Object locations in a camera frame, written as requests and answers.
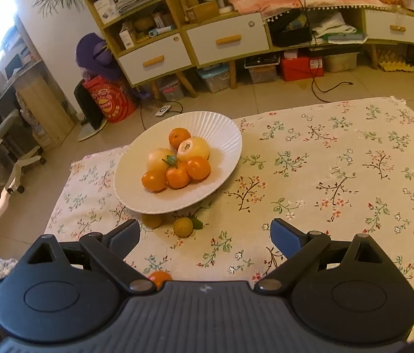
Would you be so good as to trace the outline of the orange tomato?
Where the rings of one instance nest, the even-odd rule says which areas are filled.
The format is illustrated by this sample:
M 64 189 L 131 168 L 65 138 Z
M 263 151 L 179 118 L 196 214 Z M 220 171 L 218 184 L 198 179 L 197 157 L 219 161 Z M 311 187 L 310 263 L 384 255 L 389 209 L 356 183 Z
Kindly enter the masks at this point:
M 148 278 L 155 284 L 158 291 L 163 288 L 165 282 L 172 281 L 172 276 L 166 271 L 153 271 Z
M 158 193 L 166 187 L 166 176 L 162 170 L 150 170 L 143 174 L 142 185 L 150 192 Z
M 201 181 L 210 175 L 211 166 L 206 158 L 194 156 L 187 162 L 186 170 L 191 179 Z

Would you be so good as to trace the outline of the orange mandarin with leaf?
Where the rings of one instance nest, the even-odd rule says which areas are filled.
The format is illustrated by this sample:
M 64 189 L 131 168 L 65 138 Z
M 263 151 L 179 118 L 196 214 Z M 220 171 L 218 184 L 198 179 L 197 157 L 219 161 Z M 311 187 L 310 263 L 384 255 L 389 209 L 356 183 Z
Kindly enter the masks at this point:
M 187 163 L 177 159 L 170 160 L 170 167 L 165 172 L 166 182 L 174 190 L 182 189 L 189 185 L 190 176 L 186 170 Z

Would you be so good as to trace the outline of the orange tomato front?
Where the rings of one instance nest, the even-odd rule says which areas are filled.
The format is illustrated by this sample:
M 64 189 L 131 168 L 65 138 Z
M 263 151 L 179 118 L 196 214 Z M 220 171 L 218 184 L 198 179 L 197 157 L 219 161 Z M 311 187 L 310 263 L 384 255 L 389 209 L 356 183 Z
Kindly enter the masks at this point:
M 186 170 L 191 179 L 201 181 L 210 175 L 211 166 L 206 158 L 194 156 L 187 162 Z

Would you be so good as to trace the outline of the orange mandarin without leaf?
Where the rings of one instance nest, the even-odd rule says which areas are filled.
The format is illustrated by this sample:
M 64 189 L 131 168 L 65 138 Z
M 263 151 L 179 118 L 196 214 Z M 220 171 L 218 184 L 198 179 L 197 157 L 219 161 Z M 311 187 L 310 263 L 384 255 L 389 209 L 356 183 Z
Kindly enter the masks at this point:
M 181 143 L 190 137 L 191 134 L 185 128 L 174 128 L 169 134 L 170 146 L 176 151 Z

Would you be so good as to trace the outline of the small yellow fruit under plate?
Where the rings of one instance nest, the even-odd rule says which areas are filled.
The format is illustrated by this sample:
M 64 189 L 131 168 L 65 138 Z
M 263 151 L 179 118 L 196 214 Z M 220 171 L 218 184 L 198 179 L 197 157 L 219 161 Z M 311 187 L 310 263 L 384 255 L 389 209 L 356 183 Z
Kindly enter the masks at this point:
M 165 216 L 163 214 L 143 214 L 142 225 L 148 229 L 156 229 L 163 225 Z

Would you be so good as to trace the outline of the floral tablecloth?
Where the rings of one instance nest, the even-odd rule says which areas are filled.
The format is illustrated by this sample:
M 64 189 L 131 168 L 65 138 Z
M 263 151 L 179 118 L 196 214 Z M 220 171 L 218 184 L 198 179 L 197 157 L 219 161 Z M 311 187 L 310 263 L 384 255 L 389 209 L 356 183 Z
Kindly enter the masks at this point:
M 163 214 L 162 226 L 142 225 L 128 264 L 178 281 L 253 283 L 285 260 L 270 237 L 271 221 L 282 218 L 335 240 L 368 234 L 414 289 L 414 111 L 404 101 L 342 101 L 232 121 L 243 142 L 235 170 L 207 198 Z M 72 242 L 142 220 L 114 190 L 127 147 L 71 165 L 49 234 Z M 204 227 L 178 237 L 173 223 L 190 217 Z

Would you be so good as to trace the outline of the small yellow-brown fruit with leaf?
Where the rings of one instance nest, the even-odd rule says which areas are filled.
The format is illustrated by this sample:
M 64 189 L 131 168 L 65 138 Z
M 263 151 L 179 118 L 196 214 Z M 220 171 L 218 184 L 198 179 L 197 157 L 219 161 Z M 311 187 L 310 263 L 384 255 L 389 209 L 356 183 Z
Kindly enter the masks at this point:
M 195 217 L 178 218 L 172 225 L 173 232 L 181 238 L 189 237 L 194 230 L 203 227 L 203 223 Z

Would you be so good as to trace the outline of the pale yellow grapefruit smooth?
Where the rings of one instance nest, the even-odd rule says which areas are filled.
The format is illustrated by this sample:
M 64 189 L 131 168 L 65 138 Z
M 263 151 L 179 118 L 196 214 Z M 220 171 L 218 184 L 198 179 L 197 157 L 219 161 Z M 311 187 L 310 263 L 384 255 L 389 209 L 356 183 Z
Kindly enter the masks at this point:
M 170 167 L 170 160 L 176 158 L 176 153 L 165 147 L 159 147 L 152 151 L 146 160 L 146 169 L 148 171 L 163 171 Z

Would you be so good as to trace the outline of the white office chair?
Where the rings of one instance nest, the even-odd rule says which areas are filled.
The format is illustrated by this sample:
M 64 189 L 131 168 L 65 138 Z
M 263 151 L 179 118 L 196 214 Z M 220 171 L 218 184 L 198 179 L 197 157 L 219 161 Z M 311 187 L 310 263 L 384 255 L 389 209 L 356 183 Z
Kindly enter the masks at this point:
M 5 136 L 7 136 L 13 126 L 23 127 L 24 122 L 21 118 L 20 111 L 12 110 L 0 123 L 0 147 L 3 144 Z M 9 175 L 8 182 L 5 183 L 4 189 L 8 194 L 18 192 L 24 193 L 24 187 L 21 185 L 21 175 L 26 166 L 39 162 L 44 165 L 47 161 L 42 157 L 43 149 L 36 141 L 36 146 L 23 156 L 16 157 L 12 153 L 11 160 L 13 162 L 12 171 Z

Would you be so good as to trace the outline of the pale yellow grapefruit with navel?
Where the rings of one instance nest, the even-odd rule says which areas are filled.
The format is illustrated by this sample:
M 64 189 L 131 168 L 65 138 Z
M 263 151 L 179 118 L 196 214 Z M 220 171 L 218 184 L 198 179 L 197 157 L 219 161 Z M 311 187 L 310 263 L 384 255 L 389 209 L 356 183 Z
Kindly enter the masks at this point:
M 177 149 L 177 159 L 186 163 L 194 157 L 208 159 L 209 155 L 210 147 L 208 143 L 203 138 L 197 136 L 184 140 Z

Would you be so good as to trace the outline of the white ribbed plate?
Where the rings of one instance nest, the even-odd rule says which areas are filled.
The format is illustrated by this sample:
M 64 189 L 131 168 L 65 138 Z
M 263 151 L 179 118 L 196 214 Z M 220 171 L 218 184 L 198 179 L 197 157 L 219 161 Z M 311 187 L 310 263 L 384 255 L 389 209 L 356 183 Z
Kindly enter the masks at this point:
M 207 198 L 235 170 L 238 126 L 210 111 L 161 121 L 129 145 L 114 176 L 119 201 L 140 214 L 166 214 Z

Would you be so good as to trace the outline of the red gift bag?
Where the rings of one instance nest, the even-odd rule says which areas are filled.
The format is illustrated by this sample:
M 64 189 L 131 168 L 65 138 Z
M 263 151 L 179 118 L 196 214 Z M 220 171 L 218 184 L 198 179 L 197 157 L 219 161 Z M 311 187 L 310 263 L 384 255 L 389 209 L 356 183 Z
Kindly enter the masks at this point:
M 89 92 L 109 123 L 117 124 L 123 121 L 138 107 L 125 78 L 111 81 L 102 76 L 95 76 L 84 81 L 83 87 Z

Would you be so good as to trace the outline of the red storage box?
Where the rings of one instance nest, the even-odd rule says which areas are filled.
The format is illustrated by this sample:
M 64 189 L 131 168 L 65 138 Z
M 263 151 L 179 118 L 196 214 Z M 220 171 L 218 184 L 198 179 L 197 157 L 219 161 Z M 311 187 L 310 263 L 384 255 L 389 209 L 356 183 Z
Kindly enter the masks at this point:
M 300 81 L 324 76 L 323 59 L 320 56 L 282 58 L 280 67 L 285 81 Z

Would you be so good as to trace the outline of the purple plush toy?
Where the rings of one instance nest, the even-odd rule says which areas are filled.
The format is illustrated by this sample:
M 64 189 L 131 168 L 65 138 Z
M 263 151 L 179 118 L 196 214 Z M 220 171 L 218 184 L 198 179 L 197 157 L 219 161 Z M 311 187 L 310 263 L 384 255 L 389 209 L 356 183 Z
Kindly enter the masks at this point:
M 122 72 L 106 41 L 96 33 L 83 36 L 76 46 L 76 63 L 80 68 L 115 81 Z

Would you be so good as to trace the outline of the clear plastic storage box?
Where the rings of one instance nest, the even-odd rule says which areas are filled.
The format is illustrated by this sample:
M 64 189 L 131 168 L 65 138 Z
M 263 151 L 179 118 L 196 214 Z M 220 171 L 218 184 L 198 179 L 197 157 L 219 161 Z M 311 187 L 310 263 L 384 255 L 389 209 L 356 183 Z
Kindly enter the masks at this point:
M 231 86 L 230 68 L 226 63 L 197 69 L 197 74 L 211 93 L 217 93 Z

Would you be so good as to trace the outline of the wooden cabinet with white drawers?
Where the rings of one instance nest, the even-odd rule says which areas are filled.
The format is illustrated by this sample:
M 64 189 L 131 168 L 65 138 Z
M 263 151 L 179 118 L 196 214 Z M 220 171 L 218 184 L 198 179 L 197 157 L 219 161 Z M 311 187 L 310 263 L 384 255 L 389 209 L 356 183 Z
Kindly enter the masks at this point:
M 327 43 L 340 12 L 371 46 L 414 44 L 414 0 L 86 0 L 131 86 L 287 48 Z

